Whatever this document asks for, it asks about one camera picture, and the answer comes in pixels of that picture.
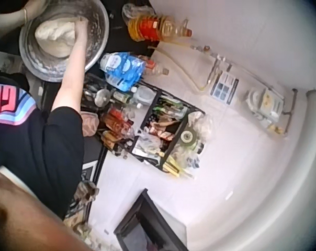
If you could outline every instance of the black t-shirt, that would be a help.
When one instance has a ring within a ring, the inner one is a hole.
[[[81,180],[83,156],[78,112],[60,107],[46,120],[26,91],[0,84],[0,166],[61,218]]]

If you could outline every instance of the bracelet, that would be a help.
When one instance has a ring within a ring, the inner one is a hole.
[[[25,8],[23,8],[24,10],[24,24],[26,24],[28,22],[28,12]]]

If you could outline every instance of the white wall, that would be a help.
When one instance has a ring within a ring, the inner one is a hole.
[[[316,88],[316,14],[299,0],[151,0],[193,38],[280,84]]]

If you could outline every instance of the metal bowl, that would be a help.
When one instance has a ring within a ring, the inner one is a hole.
[[[50,0],[42,15],[22,27],[19,37],[22,60],[33,75],[49,82],[62,80],[69,57],[56,58],[44,52],[37,44],[35,31],[44,21],[78,16],[89,21],[85,71],[100,58],[109,34],[108,14],[100,0]]]

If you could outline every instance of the flour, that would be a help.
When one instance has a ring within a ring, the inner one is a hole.
[[[75,21],[78,19],[59,18],[41,23],[35,32],[38,45],[57,58],[69,56],[75,42]]]

